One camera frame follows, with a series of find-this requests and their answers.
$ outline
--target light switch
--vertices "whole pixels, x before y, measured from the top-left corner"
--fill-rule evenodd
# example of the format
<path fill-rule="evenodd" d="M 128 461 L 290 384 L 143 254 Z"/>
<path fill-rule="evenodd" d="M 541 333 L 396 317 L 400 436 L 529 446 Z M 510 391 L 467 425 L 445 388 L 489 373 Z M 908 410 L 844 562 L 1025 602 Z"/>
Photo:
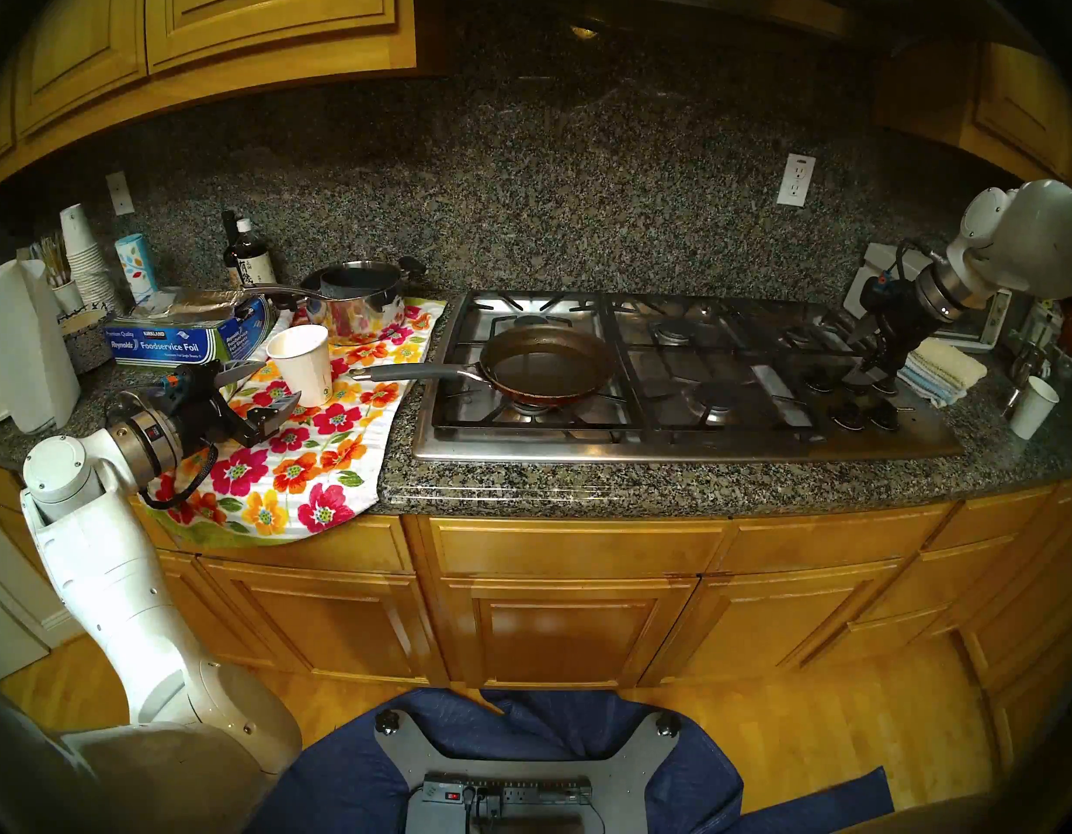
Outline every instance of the light switch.
<path fill-rule="evenodd" d="M 116 214 L 131 214 L 135 204 L 131 203 L 131 190 L 126 187 L 126 174 L 122 170 L 107 176 L 107 190 L 111 192 L 111 205 Z"/>

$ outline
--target gas stove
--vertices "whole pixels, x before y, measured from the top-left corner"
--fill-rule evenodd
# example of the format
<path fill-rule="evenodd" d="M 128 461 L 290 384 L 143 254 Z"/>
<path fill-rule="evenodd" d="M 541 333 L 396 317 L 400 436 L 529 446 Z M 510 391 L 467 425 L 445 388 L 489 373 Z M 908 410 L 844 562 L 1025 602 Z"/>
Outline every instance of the gas stove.
<path fill-rule="evenodd" d="M 617 353 L 609 383 L 555 409 L 473 379 L 425 384 L 413 453 L 435 461 L 832 461 L 962 448 L 903 383 L 848 385 L 870 352 L 822 304 L 607 293 L 468 293 L 436 361 L 475 363 L 515 324 L 557 323 Z"/>

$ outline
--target folded dish towel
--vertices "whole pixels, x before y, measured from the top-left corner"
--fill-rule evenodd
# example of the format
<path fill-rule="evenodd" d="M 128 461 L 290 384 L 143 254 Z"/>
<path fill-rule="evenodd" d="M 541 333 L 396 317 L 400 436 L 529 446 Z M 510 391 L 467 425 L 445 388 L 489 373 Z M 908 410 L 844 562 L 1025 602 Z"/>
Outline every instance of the folded dish towel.
<path fill-rule="evenodd" d="M 898 371 L 904 383 L 938 409 L 956 403 L 986 374 L 974 358 L 934 338 L 923 340 Z"/>

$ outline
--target paper towel roll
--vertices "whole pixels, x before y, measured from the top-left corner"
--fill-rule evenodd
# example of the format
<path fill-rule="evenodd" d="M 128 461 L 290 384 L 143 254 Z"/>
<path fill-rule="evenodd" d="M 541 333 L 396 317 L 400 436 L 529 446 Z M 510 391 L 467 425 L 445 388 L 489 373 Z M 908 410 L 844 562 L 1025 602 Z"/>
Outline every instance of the paper towel roll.
<path fill-rule="evenodd" d="M 24 433 L 62 427 L 80 396 L 45 280 L 0 266 L 0 398 Z"/>

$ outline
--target chopsticks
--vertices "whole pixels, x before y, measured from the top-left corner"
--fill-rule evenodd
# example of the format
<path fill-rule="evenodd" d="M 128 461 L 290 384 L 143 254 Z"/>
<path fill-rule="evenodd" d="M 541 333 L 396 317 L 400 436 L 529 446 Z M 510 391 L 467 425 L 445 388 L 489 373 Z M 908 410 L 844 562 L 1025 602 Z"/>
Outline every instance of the chopsticks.
<path fill-rule="evenodd" d="M 42 236 L 30 245 L 30 258 L 40 259 L 46 264 L 46 280 L 51 289 L 64 286 L 72 280 L 69 263 L 64 257 L 64 243 L 59 233 L 53 236 Z"/>

